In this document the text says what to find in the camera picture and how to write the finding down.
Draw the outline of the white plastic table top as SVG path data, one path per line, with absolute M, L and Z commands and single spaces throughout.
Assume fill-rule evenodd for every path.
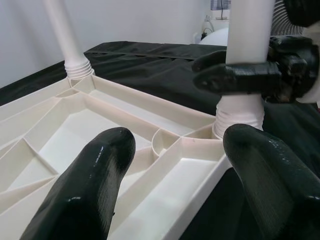
M 230 167 L 214 121 L 97 76 L 0 106 L 0 240 L 19 240 L 84 146 L 116 127 L 133 133 L 136 151 L 107 240 L 177 240 Z

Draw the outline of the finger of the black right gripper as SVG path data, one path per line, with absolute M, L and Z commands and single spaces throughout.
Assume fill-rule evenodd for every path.
M 193 61 L 191 69 L 193 72 L 198 73 L 214 65 L 224 64 L 226 62 L 226 55 L 226 50 L 217 50 L 203 55 Z
M 274 62 L 217 64 L 194 78 L 201 90 L 219 95 L 272 94 L 280 86 L 282 73 Z

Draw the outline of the white plastic table leg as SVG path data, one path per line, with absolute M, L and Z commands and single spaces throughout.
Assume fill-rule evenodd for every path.
M 69 80 L 81 80 L 93 75 L 90 61 L 81 50 L 64 0 L 43 0 L 64 57 L 64 68 Z
M 266 61 L 275 1 L 231 0 L 227 64 Z M 261 130 L 264 115 L 260 94 L 222 96 L 216 107 L 212 133 L 222 139 L 226 129 L 237 123 Z

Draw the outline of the black table cloth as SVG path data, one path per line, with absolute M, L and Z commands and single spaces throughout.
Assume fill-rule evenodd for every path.
M 85 53 L 95 69 L 87 77 L 96 76 L 214 116 L 216 121 L 219 96 L 195 87 L 192 64 L 199 57 L 219 50 L 224 48 L 127 41 L 102 43 Z M 52 65 L 0 87 L 0 106 L 64 79 L 69 80 L 62 63 Z M 320 113 L 315 106 L 266 102 L 263 108 L 262 131 L 282 140 L 320 178 Z M 223 138 L 212 136 L 221 140 L 223 146 Z M 230 167 L 177 240 L 264 240 L 225 150 L 224 154 Z

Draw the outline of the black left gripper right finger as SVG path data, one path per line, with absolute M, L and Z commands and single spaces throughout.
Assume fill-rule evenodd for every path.
M 281 139 L 247 124 L 223 135 L 264 240 L 320 240 L 320 178 Z

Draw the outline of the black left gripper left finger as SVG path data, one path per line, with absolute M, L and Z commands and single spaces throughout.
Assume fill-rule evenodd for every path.
M 135 151 L 129 129 L 99 133 L 53 184 L 19 240 L 107 240 Z

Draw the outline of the white pedestal fan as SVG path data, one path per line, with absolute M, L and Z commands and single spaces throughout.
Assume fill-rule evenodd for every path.
M 284 0 L 275 0 L 270 35 L 273 36 L 299 36 L 304 32 L 303 26 L 293 25 L 286 12 Z M 199 43 L 201 45 L 227 46 L 229 27 L 215 30 L 205 36 Z

